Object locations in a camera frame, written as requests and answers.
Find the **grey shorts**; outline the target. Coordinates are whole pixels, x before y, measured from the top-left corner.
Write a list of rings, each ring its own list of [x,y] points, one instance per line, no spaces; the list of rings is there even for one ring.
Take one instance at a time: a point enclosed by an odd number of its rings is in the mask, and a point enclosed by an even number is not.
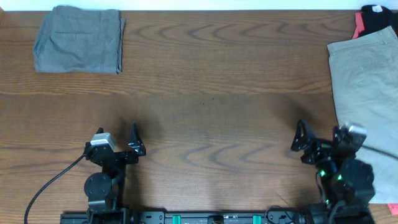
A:
[[[45,15],[35,40],[35,70],[43,73],[121,72],[125,24],[125,18],[115,9],[54,7]]]

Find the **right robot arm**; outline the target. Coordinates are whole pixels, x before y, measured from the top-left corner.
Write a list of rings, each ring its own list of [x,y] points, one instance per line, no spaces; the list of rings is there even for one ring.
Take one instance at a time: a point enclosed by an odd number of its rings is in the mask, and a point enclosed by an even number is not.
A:
[[[316,137],[298,120],[291,150],[303,151],[301,161],[317,169],[321,202],[303,208],[295,223],[374,223],[369,202],[375,196],[373,167],[356,158],[367,129],[346,123],[333,128],[331,140]]]

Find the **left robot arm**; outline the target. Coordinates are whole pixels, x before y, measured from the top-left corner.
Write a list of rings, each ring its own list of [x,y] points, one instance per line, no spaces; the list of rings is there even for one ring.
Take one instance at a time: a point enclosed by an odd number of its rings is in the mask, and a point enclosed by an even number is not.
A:
[[[126,166],[137,164],[146,155],[136,123],[132,123],[128,151],[116,152],[116,141],[110,133],[99,128],[83,152],[86,160],[101,167],[90,175],[84,185],[88,197],[88,223],[130,223],[135,219],[123,207]]]

